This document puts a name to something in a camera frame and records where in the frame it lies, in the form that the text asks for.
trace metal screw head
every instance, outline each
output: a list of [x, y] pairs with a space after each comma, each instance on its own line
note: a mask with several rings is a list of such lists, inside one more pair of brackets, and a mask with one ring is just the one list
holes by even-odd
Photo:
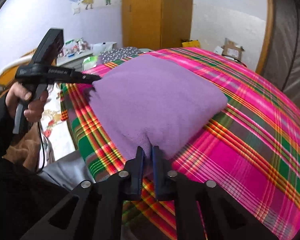
[[168, 171], [168, 176], [169, 177], [176, 177], [178, 173], [176, 171]]
[[127, 171], [120, 171], [119, 172], [119, 176], [121, 177], [121, 178], [125, 178], [125, 177], [127, 177], [129, 175], [129, 172], [127, 172]]
[[208, 180], [208, 181], [206, 182], [206, 185], [207, 185], [208, 187], [215, 187], [217, 184], [216, 184], [216, 182], [213, 181], [213, 180]]
[[81, 182], [81, 187], [83, 188], [87, 188], [87, 187], [90, 187], [91, 186], [91, 182], [88, 181], [88, 180], [85, 180], [83, 182]]

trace finger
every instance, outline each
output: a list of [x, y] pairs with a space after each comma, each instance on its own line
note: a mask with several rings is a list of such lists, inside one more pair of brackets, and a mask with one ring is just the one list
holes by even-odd
[[26, 109], [23, 114], [25, 115], [26, 118], [30, 118], [32, 116], [39, 116], [42, 115], [43, 113], [43, 108], [39, 109], [39, 110], [30, 110], [30, 109]]
[[39, 122], [42, 118], [42, 115], [37, 115], [37, 116], [31, 116], [28, 117], [27, 120], [28, 122]]
[[42, 102], [40, 100], [35, 100], [35, 101], [32, 101], [28, 105], [28, 109], [30, 109], [30, 110], [41, 110], [41, 109], [44, 108], [44, 104], [45, 104], [45, 102]]
[[19, 82], [16, 82], [12, 85], [10, 89], [11, 93], [15, 95], [17, 98], [21, 98], [22, 100], [28, 101], [31, 98], [31, 92], [29, 92], [23, 85]]
[[43, 91], [41, 96], [40, 96], [40, 101], [41, 102], [46, 102], [47, 99], [48, 99], [48, 96], [49, 96], [48, 91], [47, 90]]

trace black sleeve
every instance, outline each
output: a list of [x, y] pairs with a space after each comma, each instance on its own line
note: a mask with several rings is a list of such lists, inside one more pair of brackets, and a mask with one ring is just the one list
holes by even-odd
[[6, 95], [0, 98], [0, 157], [6, 154], [12, 140], [14, 127], [14, 120], [9, 115], [6, 106]]

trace plaid bedsheet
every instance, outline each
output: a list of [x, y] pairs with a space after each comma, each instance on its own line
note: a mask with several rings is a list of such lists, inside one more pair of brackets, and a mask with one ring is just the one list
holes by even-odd
[[[195, 181], [216, 181], [279, 239], [292, 239], [300, 229], [300, 110], [261, 76], [212, 52], [182, 48], [149, 54], [206, 78], [228, 98], [227, 108], [175, 156], [173, 168]], [[87, 73], [102, 76], [129, 59]], [[125, 160], [85, 100], [87, 87], [63, 86], [63, 117], [99, 181], [120, 171]], [[177, 239], [173, 203], [156, 202], [147, 178], [142, 200], [125, 202], [122, 217], [140, 240]]]

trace wooden cabinet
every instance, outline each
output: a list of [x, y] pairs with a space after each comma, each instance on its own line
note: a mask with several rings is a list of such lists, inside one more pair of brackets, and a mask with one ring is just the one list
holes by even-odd
[[163, 49], [190, 39], [192, 0], [122, 0], [123, 45]]

